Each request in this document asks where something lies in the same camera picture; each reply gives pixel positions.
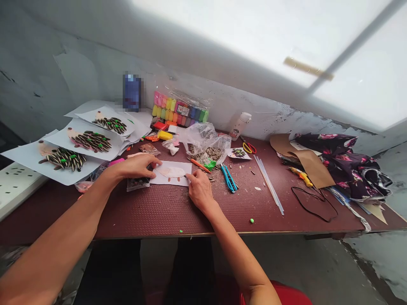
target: floor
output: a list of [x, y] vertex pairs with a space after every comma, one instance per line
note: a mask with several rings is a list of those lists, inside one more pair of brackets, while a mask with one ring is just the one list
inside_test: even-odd
[[[386, 304], [339, 241], [306, 241], [303, 236], [290, 235], [244, 236], [243, 240], [270, 279], [300, 289], [314, 305]], [[212, 238], [212, 247], [216, 272], [231, 275], [216, 238]], [[166, 284], [176, 248], [175, 238], [142, 240], [140, 256], [145, 288]], [[72, 303], [88, 256], [86, 252], [67, 280], [58, 305]], [[3, 257], [2, 267], [6, 265], [4, 261]]]

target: forearm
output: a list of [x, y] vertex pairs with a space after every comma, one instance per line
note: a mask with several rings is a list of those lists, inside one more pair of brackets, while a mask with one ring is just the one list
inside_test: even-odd
[[0, 279], [0, 303], [51, 304], [92, 241], [113, 188], [120, 181], [107, 169]]
[[280, 304], [277, 293], [263, 268], [227, 220], [219, 205], [204, 213], [215, 230], [246, 302], [259, 304], [257, 301], [261, 299], [260, 304]]

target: person's left hand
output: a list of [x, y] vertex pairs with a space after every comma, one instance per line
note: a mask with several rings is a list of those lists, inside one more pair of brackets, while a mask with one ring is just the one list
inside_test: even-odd
[[162, 162], [151, 154], [140, 154], [128, 158], [126, 161], [117, 163], [109, 168], [114, 170], [121, 178], [155, 178], [156, 174], [149, 171], [147, 166], [151, 164], [153, 168]]

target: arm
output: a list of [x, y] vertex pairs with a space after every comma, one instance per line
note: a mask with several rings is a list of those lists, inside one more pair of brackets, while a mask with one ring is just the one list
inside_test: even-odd
[[52, 304], [95, 236], [111, 191], [126, 177], [155, 177], [146, 169], [150, 163], [155, 167], [161, 161], [146, 154], [107, 168], [3, 275], [0, 304]]
[[189, 195], [211, 222], [246, 303], [281, 305], [262, 267], [213, 199], [208, 177], [199, 169], [187, 177], [191, 180]]

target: black cord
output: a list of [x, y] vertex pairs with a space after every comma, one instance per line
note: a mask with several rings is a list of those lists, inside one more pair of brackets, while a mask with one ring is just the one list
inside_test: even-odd
[[[334, 217], [331, 217], [329, 220], [326, 220], [326, 219], [323, 218], [322, 216], [320, 216], [320, 215], [318, 215], [318, 214], [316, 214], [316, 213], [314, 213], [314, 212], [311, 212], [310, 210], [308, 210], [308, 209], [302, 204], [301, 200], [298, 198], [298, 195], [294, 192], [295, 189], [297, 189], [297, 190], [299, 190], [299, 191], [301, 191], [301, 192], [303, 192], [303, 193], [306, 193], [306, 194], [308, 194], [308, 195], [311, 195], [311, 196], [315, 197], [316, 199], [318, 199], [319, 201], [322, 201], [322, 202], [326, 202], [326, 201], [327, 201], [327, 202], [330, 204], [330, 206], [335, 210], [336, 215], [335, 215]], [[323, 194], [322, 190], [319, 190], [319, 191], [318, 191], [315, 187], [313, 187], [313, 189], [314, 189], [318, 194], [320, 194], [320, 195], [323, 197], [323, 199], [320, 198], [319, 196], [317, 196], [317, 195], [315, 195], [315, 194], [311, 194], [311, 193], [307, 192], [306, 190], [301, 189], [301, 188], [299, 188], [299, 187], [297, 187], [297, 186], [292, 186], [292, 187], [291, 187], [291, 190], [293, 191], [294, 196], [297, 198], [298, 202], [299, 202], [300, 205], [304, 208], [304, 210], [306, 210], [308, 213], [311, 213], [311, 214], [313, 214], [313, 215], [315, 215], [315, 216], [321, 218], [321, 219], [322, 219], [323, 221], [325, 221], [325, 222], [331, 222], [333, 219], [335, 219], [336, 217], [338, 217], [338, 211], [334, 208], [334, 206], [330, 203], [330, 201], [325, 197], [325, 195]]]

